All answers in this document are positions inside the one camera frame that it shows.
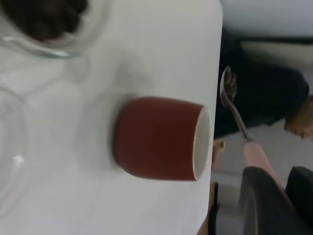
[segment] red cup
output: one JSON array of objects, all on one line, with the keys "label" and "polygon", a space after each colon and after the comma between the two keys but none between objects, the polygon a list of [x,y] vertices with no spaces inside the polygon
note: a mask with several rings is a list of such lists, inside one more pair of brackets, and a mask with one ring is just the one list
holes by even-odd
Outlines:
[{"label": "red cup", "polygon": [[203,105],[144,97],[121,111],[113,148],[118,164],[133,176],[198,180],[209,139],[209,111]]}]

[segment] white tabletop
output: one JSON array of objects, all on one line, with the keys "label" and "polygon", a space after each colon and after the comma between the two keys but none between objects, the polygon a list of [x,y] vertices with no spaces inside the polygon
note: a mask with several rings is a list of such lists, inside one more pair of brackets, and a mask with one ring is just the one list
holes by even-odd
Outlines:
[{"label": "white tabletop", "polygon": [[209,108],[213,139],[222,18],[218,0],[116,0],[85,56],[2,72],[31,111],[31,176],[0,234],[196,234],[210,164],[198,182],[133,177],[111,161],[112,123],[129,94],[173,97]]}]

